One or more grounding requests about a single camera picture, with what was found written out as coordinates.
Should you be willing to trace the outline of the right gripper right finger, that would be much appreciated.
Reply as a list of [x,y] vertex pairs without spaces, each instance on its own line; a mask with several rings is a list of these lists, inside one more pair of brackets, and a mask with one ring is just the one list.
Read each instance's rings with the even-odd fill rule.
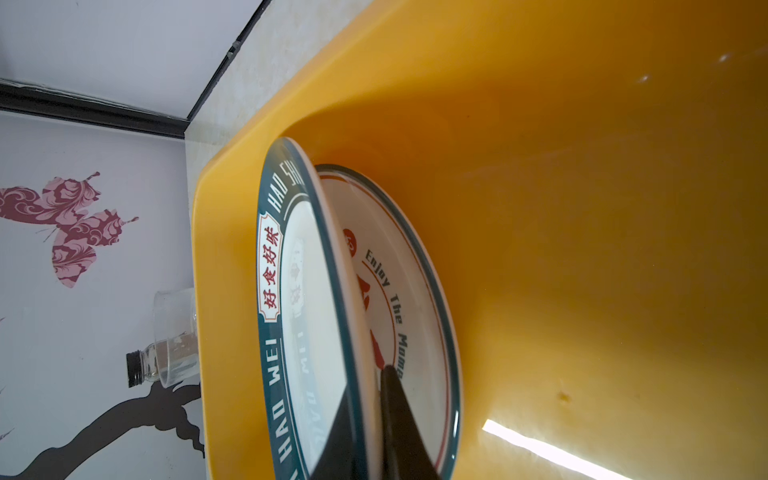
[[383,478],[439,480],[426,451],[400,378],[392,365],[381,372]]

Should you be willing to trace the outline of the white plate red green print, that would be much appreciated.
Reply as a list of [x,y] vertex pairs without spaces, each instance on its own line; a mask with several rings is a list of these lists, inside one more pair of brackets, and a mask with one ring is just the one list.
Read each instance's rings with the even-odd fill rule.
[[391,365],[426,452],[452,477],[463,420],[463,380],[449,305],[414,226],[373,180],[340,165],[317,168],[358,277],[378,369]]

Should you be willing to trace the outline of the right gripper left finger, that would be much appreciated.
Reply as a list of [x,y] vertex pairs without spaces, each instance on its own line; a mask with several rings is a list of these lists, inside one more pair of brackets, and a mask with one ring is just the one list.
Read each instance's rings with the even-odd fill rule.
[[359,479],[356,467],[355,429],[350,413],[349,395],[344,391],[329,437],[312,471],[311,480]]

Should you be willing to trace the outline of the white plate green band rim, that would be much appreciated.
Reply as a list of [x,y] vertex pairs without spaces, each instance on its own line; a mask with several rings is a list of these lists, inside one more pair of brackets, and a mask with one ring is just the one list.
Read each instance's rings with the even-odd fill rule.
[[269,147],[260,179],[256,301],[276,477],[310,479],[347,391],[359,479],[380,478],[380,401],[360,288],[317,170],[287,137]]

